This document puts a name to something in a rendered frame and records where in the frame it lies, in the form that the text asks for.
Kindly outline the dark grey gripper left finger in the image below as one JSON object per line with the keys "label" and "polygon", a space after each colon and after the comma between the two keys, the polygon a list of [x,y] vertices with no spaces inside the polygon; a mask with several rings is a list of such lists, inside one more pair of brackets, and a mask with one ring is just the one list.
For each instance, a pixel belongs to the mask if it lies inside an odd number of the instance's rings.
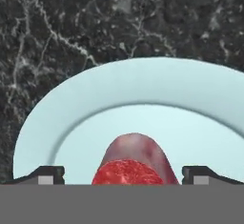
{"label": "dark grey gripper left finger", "polygon": [[6,182],[6,185],[64,185],[63,166],[40,166],[32,173]]}

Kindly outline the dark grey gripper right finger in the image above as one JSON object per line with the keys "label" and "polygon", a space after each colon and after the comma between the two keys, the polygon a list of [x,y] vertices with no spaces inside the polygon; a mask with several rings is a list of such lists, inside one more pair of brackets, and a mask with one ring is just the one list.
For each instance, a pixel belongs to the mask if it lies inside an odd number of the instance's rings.
{"label": "dark grey gripper right finger", "polygon": [[182,175],[183,185],[244,185],[244,182],[219,175],[207,166],[184,166]]}

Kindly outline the red meat piece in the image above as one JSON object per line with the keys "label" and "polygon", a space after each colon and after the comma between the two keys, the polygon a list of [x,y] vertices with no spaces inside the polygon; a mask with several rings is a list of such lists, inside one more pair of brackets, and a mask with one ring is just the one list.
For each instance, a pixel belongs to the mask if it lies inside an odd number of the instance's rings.
{"label": "red meat piece", "polygon": [[118,136],[107,148],[92,185],[178,185],[167,156],[147,135]]}

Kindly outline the pale blue plate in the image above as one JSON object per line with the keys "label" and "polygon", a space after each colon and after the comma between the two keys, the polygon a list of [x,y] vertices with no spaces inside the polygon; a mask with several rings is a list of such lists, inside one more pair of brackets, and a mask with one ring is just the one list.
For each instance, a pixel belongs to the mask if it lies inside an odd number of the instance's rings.
{"label": "pale blue plate", "polygon": [[120,134],[158,142],[175,173],[207,165],[244,181],[244,72],[190,59],[150,57],[83,71],[51,90],[18,135],[13,175],[62,165],[89,184]]}

